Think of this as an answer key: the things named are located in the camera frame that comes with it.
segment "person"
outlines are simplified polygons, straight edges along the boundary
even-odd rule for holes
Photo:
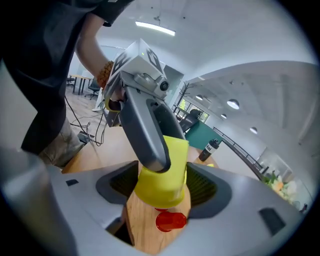
[[[66,118],[66,79],[74,52],[101,87],[107,82],[96,34],[111,27],[133,0],[23,1],[6,18],[3,61],[37,110],[21,148],[63,167],[83,144]]]

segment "wooden floor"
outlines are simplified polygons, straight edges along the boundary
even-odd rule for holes
[[[73,93],[73,88],[71,86],[66,87],[65,96],[71,105],[73,111],[76,114],[76,117],[79,119],[81,125],[87,125],[90,122],[90,126],[88,127],[88,133],[95,136],[96,130],[102,115],[102,111],[92,111],[95,108],[97,97],[93,97],[90,100],[90,96],[85,97],[86,94],[90,94],[91,91],[83,91],[82,95],[78,95],[78,90],[76,88],[75,93]],[[76,120],[74,114],[72,113],[70,107],[66,104],[66,117],[68,118],[69,122],[72,124],[79,125],[78,121]],[[101,141],[101,133],[104,129],[106,123],[106,119],[103,116],[101,124],[99,126],[99,130],[97,133],[97,141]],[[81,131],[80,127],[71,125],[75,134],[78,134]]]

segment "beaded bracelet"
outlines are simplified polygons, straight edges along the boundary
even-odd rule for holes
[[[113,61],[108,61],[103,69],[101,69],[98,77],[96,78],[97,83],[99,84],[99,86],[101,86],[103,89],[106,87],[107,81],[109,79],[112,67],[114,65]]]

